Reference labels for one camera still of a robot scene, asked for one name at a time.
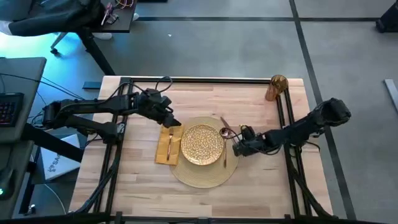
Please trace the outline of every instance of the cup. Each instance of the cup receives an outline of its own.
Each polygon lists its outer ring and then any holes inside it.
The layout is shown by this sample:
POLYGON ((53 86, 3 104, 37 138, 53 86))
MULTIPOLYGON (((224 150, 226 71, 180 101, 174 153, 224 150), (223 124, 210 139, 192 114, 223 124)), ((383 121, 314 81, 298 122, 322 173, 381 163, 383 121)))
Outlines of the cup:
POLYGON ((276 97, 288 87, 288 85, 289 83, 286 77, 283 75, 274 75, 271 78, 271 83, 268 86, 266 100, 274 101, 276 97))

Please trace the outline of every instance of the keyboard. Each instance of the keyboard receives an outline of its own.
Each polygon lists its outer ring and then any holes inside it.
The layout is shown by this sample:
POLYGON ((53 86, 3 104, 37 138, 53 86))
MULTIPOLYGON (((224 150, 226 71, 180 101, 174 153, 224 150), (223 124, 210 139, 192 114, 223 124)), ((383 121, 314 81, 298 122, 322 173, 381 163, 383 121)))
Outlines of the keyboard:
POLYGON ((23 100, 23 93, 0 93, 0 127, 15 126, 23 100))

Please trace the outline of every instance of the spoon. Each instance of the spoon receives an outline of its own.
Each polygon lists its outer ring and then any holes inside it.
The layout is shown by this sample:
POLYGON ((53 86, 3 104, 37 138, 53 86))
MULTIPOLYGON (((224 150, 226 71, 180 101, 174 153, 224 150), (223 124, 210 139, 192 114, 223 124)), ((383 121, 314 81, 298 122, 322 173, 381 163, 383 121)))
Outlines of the spoon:
POLYGON ((226 140, 225 138, 227 138, 229 136, 229 131, 226 128, 223 128, 221 130, 221 135, 224 137, 224 168, 226 167, 226 140))

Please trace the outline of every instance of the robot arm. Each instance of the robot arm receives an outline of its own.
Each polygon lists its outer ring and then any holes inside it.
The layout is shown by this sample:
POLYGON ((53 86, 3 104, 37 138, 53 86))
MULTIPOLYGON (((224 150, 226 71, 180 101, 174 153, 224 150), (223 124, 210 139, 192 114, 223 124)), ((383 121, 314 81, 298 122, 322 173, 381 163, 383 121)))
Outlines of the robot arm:
POLYGON ((118 141, 118 126, 112 122, 98 123, 74 114, 111 113, 129 115, 137 113, 146 118, 163 124, 166 128, 180 126, 174 119, 173 109, 169 107, 171 100, 162 96, 160 91, 150 89, 141 93, 113 96, 107 100, 62 100, 54 101, 43 108, 43 125, 46 128, 76 128, 87 136, 98 133, 104 143, 114 144, 118 141))
POLYGON ((234 146, 235 156, 250 156, 257 152, 267 153, 288 143, 303 146, 311 134, 323 134, 325 126, 339 126, 351 117, 346 105, 335 98, 320 103, 306 117, 284 129, 256 134, 252 127, 241 128, 242 140, 234 146))

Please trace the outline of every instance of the gray floor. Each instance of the gray floor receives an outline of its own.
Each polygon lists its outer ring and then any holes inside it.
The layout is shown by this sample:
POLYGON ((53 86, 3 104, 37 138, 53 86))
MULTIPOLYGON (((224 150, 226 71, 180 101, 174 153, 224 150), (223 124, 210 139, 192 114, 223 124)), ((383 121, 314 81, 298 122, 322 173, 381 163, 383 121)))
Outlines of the gray floor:
MULTIPOLYGON (((395 0, 295 0, 300 17, 379 17, 395 0)), ((292 17, 288 0, 169 0, 139 4, 143 17, 292 17)), ((333 135, 356 216, 360 220, 398 221, 398 114, 382 80, 398 82, 398 34, 379 34, 373 22, 301 22, 323 99, 342 99, 351 121, 333 128, 333 135)), ((0 35, 0 56, 47 58, 44 76, 86 98, 98 92, 81 90, 84 80, 99 81, 103 73, 75 34, 49 53, 54 34, 40 37, 0 35)), ((315 97, 294 22, 272 21, 138 21, 130 34, 115 34, 97 44, 120 75, 199 77, 303 78, 310 107, 315 97)), ((40 86, 51 102, 63 93, 40 86)), ((43 107, 35 100, 32 114, 43 107)), ((345 217, 326 141, 322 161, 335 215, 345 217)), ((55 184, 68 206, 73 183, 55 184)), ((38 215, 61 214, 44 186, 34 192, 38 215)))

